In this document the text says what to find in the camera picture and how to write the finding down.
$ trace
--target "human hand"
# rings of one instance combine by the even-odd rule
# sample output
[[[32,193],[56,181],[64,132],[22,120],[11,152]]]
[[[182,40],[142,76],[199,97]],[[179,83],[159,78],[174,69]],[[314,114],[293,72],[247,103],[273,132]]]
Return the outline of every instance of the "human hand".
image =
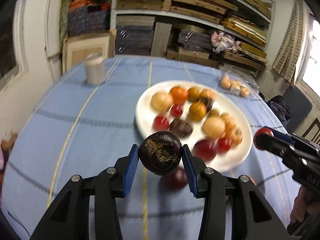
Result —
[[[290,224],[299,221],[303,222],[305,213],[310,215],[317,215],[320,211],[320,202],[312,202],[308,204],[305,201],[307,189],[301,186],[298,192],[298,196],[294,200],[292,212],[290,214]]]

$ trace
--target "plate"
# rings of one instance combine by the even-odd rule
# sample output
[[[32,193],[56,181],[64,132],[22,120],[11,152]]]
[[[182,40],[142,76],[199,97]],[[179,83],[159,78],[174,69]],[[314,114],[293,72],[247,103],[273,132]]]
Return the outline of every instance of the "plate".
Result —
[[[242,113],[240,108],[236,106],[230,99],[225,97],[222,93],[219,93],[213,88],[198,83],[179,80],[161,82],[153,85],[141,95],[136,106],[135,119],[138,130],[141,133],[143,139],[147,138],[149,135],[155,132],[152,128],[152,124],[154,118],[157,115],[157,112],[155,112],[150,105],[152,96],[159,91],[169,92],[170,89],[176,85],[179,85],[186,90],[188,90],[190,87],[197,86],[200,89],[207,88],[214,91],[216,93],[216,101],[213,103],[212,108],[219,109],[221,113],[228,112],[229,114],[231,114],[236,119],[237,126],[242,130],[243,140],[241,144],[238,147],[231,149],[227,154],[217,155],[212,161],[206,162],[207,167],[211,167],[219,172],[224,172],[240,165],[248,156],[252,146],[252,132],[247,118],[245,117],[244,113]],[[191,103],[187,101],[184,105],[181,118],[185,119],[187,117],[190,106]],[[173,120],[173,117],[170,116],[169,113],[168,117],[169,121],[171,122]],[[204,118],[201,122],[193,123],[193,133],[187,138],[180,139],[182,145],[188,144],[191,152],[195,143],[205,138],[205,134],[201,130],[202,124],[205,119],[206,118]]]

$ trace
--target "blue tablecloth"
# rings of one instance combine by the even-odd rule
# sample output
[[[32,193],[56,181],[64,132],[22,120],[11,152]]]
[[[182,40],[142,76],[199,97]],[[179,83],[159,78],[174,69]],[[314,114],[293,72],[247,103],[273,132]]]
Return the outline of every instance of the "blue tablecloth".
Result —
[[[74,174],[98,175],[127,155],[142,138],[134,125],[136,103],[148,85],[167,80],[195,81],[230,98],[247,116],[252,133],[263,126],[286,132],[257,95],[236,97],[221,89],[220,71],[197,64],[149,57],[115,57],[105,62],[107,81],[87,85],[83,64],[74,66],[52,86],[14,146],[4,176],[3,213],[22,240],[29,239],[52,198]],[[167,192],[159,176],[147,174],[147,231],[143,231],[142,175],[139,163],[132,190],[117,200],[124,239],[197,239],[204,207],[189,188]],[[247,159],[224,175],[253,178],[276,213],[288,225],[299,185],[279,158],[254,146]],[[93,200],[90,203],[93,233]],[[227,212],[227,239],[231,236],[231,213]]]

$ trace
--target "patterned curtain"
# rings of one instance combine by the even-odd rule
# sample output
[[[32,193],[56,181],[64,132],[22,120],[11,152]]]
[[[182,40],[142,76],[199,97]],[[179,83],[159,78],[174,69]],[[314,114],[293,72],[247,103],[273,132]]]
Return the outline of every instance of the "patterned curtain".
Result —
[[[294,86],[294,74],[305,31],[303,28],[303,2],[303,0],[295,0],[287,32],[272,65],[274,70],[287,80],[292,87]]]

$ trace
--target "red ball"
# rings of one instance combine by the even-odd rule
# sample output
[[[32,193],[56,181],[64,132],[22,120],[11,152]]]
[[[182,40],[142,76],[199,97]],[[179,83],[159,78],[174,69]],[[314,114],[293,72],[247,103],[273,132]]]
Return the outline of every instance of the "red ball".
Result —
[[[180,118],[183,113],[182,105],[173,105],[170,110],[170,114],[175,118]]]
[[[213,160],[217,155],[217,147],[214,141],[205,139],[198,141],[193,147],[193,155],[208,162]]]
[[[226,154],[232,147],[232,140],[230,138],[220,138],[217,141],[217,151],[219,154]]]
[[[260,133],[266,133],[266,134],[268,134],[268,135],[270,135],[270,136],[273,136],[273,132],[272,132],[269,128],[263,127],[263,128],[259,129],[259,130],[255,133],[255,135],[254,135],[254,137],[253,137],[253,144],[254,144],[254,146],[255,146],[258,150],[262,150],[262,151],[263,151],[264,149],[259,148],[259,147],[257,146],[257,144],[256,144],[256,138],[257,138],[257,136],[258,136]]]
[[[167,131],[169,129],[169,120],[163,115],[157,115],[153,120],[152,127],[156,131]]]
[[[178,167],[170,175],[162,176],[161,183],[168,190],[178,190],[184,188],[188,184],[188,180],[184,169]]]

